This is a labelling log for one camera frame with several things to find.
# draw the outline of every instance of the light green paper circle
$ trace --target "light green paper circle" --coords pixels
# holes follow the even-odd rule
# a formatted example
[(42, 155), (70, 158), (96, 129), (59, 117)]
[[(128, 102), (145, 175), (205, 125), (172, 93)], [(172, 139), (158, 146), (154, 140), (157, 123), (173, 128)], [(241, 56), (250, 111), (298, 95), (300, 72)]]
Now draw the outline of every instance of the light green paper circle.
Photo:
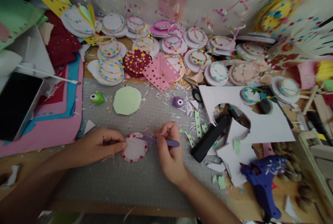
[(126, 86), (117, 90), (114, 96), (113, 108), (117, 114), (131, 115), (139, 109), (140, 103), (140, 91)]

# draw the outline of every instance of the blue paper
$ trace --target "blue paper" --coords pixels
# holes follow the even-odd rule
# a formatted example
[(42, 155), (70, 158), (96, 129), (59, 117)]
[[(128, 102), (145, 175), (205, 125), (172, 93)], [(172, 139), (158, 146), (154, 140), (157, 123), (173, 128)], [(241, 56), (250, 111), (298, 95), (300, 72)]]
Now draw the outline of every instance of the blue paper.
[[(75, 61), (69, 63), (68, 70), (68, 79), (69, 80), (77, 80), (79, 74), (79, 63), (80, 63), (80, 54), (74, 53)], [(23, 135), (29, 133), (36, 125), (36, 122), (47, 121), (47, 120), (55, 120), (61, 118), (72, 117), (75, 110), (75, 94), (76, 94), (76, 84), (68, 83), (67, 85), (67, 107), (66, 111), (61, 114), (56, 115), (48, 115), (44, 117), (38, 117), (29, 122), (28, 126), (23, 132)]]

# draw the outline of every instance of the smartphone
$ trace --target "smartphone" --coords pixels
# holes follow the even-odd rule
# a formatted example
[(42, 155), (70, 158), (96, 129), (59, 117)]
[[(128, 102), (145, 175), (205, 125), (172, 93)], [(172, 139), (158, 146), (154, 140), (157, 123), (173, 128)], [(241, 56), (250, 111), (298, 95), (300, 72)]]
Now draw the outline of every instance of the smartphone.
[(19, 140), (42, 93), (44, 79), (13, 72), (0, 93), (0, 140)]

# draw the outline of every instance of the hot glue gun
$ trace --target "hot glue gun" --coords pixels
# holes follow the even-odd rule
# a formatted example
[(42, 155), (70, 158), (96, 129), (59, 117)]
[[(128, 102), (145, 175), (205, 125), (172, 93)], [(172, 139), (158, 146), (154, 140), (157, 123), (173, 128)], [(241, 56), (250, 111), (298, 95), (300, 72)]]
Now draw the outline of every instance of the hot glue gun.
[(265, 211), (265, 223), (269, 223), (271, 218), (281, 218), (281, 212), (274, 203), (272, 182), (275, 175), (284, 170), (286, 163), (282, 156), (271, 155), (241, 168), (241, 173), (253, 186), (259, 205)]

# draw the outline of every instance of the cutting mat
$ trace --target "cutting mat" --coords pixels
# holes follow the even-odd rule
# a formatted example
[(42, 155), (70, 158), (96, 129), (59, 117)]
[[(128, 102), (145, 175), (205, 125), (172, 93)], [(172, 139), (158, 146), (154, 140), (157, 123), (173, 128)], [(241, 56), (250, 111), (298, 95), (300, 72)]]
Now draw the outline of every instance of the cutting mat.
[[(194, 114), (193, 117), (187, 116), (171, 104), (174, 95), (182, 98), (185, 98), (186, 95), (192, 97), (191, 91), (168, 90), (167, 93), (170, 94), (170, 100), (168, 100), (164, 96), (160, 99), (159, 96), (156, 97), (159, 91), (155, 87), (127, 84), (126, 86), (137, 88), (145, 101), (141, 102), (137, 112), (124, 116), (116, 114), (113, 102), (110, 102), (110, 97), (113, 101), (116, 91), (123, 86), (124, 83), (114, 87), (103, 86), (94, 79), (84, 78), (84, 127), (87, 120), (90, 119), (98, 127), (116, 129), (124, 136), (132, 132), (140, 132), (149, 136), (154, 129), (161, 127), (163, 123), (176, 121), (184, 130), (190, 132), (191, 122), (194, 122)], [(92, 106), (89, 97), (95, 92), (104, 93), (107, 98), (106, 102)], [(208, 117), (202, 105), (199, 109), (201, 110), (201, 124), (208, 123)], [(191, 135), (194, 140), (198, 141), (199, 138), (194, 132)], [(213, 171), (205, 166), (204, 161), (199, 164), (190, 155), (190, 146), (183, 133), (181, 133), (181, 141), (185, 166), (216, 196), (226, 202), (226, 191), (220, 190), (217, 183), (212, 183)], [(103, 163), (97, 162), (72, 169), (62, 180), (55, 196), (70, 200), (192, 210), (183, 194), (165, 178), (160, 168), (155, 144), (149, 145), (145, 158), (136, 163), (128, 163), (117, 154), (114, 159), (109, 159)]]

